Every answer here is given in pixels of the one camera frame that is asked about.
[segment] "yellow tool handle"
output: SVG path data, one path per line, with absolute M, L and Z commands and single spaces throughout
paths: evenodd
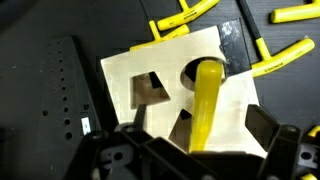
M 314 177 L 312 174 L 307 174 L 307 175 L 304 175 L 301 180 L 317 180 L 316 177 Z
M 318 132 L 320 132 L 320 126 L 315 126 L 315 127 L 312 128 L 312 130 L 308 133 L 308 135 L 311 136 L 311 137 L 316 137 Z
M 191 8 L 188 7 L 185 0 L 179 0 L 179 2 L 182 6 L 183 12 L 158 21 L 159 30 L 163 31 L 181 24 L 186 24 L 208 11 L 216 5 L 219 0 L 201 0 Z
M 222 64 L 212 60 L 201 62 L 197 68 L 189 152 L 203 151 L 205 148 L 216 110 L 222 72 Z
M 273 23 L 297 21 L 303 19 L 320 17 L 320 0 L 313 0 L 313 3 L 275 9 L 271 13 Z
M 252 65 L 253 77 L 262 76 L 280 69 L 308 53 L 315 47 L 314 42 L 310 38 L 305 38 L 289 48 L 281 51 L 277 55 L 271 57 L 262 38 L 257 39 L 256 44 L 261 56 L 263 57 L 263 61 Z
M 184 24 L 184 25 L 180 26 L 179 28 L 175 29 L 174 31 L 170 32 L 166 36 L 161 37 L 155 22 L 154 21 L 150 21 L 149 25 L 150 25 L 150 29 L 151 29 L 153 37 L 154 37 L 154 41 L 151 41 L 151 42 L 148 42 L 148 43 L 144 43 L 144 44 L 140 44 L 140 45 L 136 45 L 136 46 L 132 46 L 130 48 L 130 51 L 134 51 L 134 50 L 137 50 L 137 49 L 140 49 L 140 48 L 143 48 L 143 47 L 155 45 L 155 44 L 163 42 L 163 41 L 167 41 L 167 40 L 179 37 L 179 36 L 183 36 L 183 35 L 188 34 L 190 32 L 188 26 Z

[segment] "black plastic part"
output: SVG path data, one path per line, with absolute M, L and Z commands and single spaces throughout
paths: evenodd
M 222 179 L 255 180 L 263 158 L 245 152 L 197 152 L 190 154 L 214 169 Z
M 218 30 L 221 41 L 220 49 L 227 61 L 225 64 L 226 75 L 232 76 L 251 70 L 241 20 L 219 24 Z
M 301 131 L 290 125 L 281 125 L 273 138 L 268 155 L 259 170 L 259 179 L 293 180 L 297 167 Z
M 257 105 L 249 105 L 245 125 L 263 149 L 268 151 L 271 141 L 279 128 L 277 120 L 264 108 Z
M 143 151 L 145 155 L 152 157 L 160 169 L 161 167 L 166 169 L 165 172 L 162 172 L 166 177 L 203 179 L 208 176 L 213 180 L 221 179 L 212 169 L 181 152 L 162 138 L 156 138 L 146 143 L 143 146 Z
M 82 139 L 73 160 L 65 174 L 64 180 L 88 180 L 96 168 L 101 144 L 107 140 L 108 134 L 103 131 L 91 132 Z
M 250 12 L 250 9 L 249 9 L 249 6 L 247 4 L 247 1 L 246 0 L 237 0 L 237 2 L 239 4 L 240 10 L 241 10 L 241 12 L 242 12 L 242 14 L 244 16 L 244 19 L 247 22 L 248 29 L 249 29 L 252 37 L 255 40 L 261 38 L 259 29 L 258 29 L 256 23 L 253 20 L 253 16 L 252 16 L 252 14 Z

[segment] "black metal frame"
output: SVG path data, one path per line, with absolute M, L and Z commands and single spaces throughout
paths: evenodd
M 107 135 L 93 132 L 84 137 L 71 163 L 65 179 L 90 179 L 95 168 L 100 169 L 101 179 L 110 170 L 126 167 L 138 179 L 295 179 L 300 155 L 302 132 L 291 125 L 271 126 L 277 131 L 265 159 L 245 152 L 193 152 L 186 154 L 162 138 L 153 138 L 142 130 L 146 105 L 140 105 L 134 123 Z M 246 125 L 251 121 L 268 121 L 262 108 L 249 106 Z M 317 141 L 304 142 L 319 146 Z M 318 177 L 317 169 L 313 171 Z

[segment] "screw hole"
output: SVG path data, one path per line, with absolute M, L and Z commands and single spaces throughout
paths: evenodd
M 312 155 L 310 153 L 308 153 L 308 152 L 303 152 L 301 154 L 301 158 L 304 159 L 304 160 L 309 160 L 309 159 L 311 159 L 311 157 L 312 157 Z
M 44 111 L 42 112 L 42 114 L 43 114 L 43 116 L 48 116 L 49 112 L 48 112 L 47 110 L 44 110 Z
M 70 122 L 69 119 L 64 120 L 64 125 L 68 126 L 70 123 L 71 123 L 71 122 Z
M 89 109 L 89 104 L 83 105 L 83 109 L 88 110 Z
M 120 152 L 116 153 L 116 154 L 113 156 L 113 158 L 114 158 L 115 160 L 117 160 L 117 161 L 121 160 L 122 157 L 123 157 L 123 155 L 122 155 L 122 153 L 120 153 Z
M 65 137 L 66 137 L 66 140 L 70 140 L 72 138 L 72 133 L 67 132 Z

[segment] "dark background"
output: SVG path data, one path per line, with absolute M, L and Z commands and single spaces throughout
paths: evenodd
M 146 0 L 151 19 L 180 12 L 176 1 Z M 247 0 L 270 53 L 311 37 L 316 48 L 298 61 L 255 79 L 259 101 L 281 122 L 308 129 L 320 123 L 320 18 L 270 24 L 270 12 L 301 5 L 302 0 Z M 102 83 L 99 60 L 125 52 L 143 40 L 152 40 L 138 0 L 20 0 L 0 1 L 0 126 L 14 128 L 1 144 L 0 179 L 61 179 L 74 149 L 38 152 L 42 114 L 44 52 L 46 43 L 76 36 Z M 188 1 L 189 5 L 197 1 Z M 196 21 L 191 31 L 240 17 L 235 0 L 221 2 Z M 252 63 L 258 60 L 244 26 Z

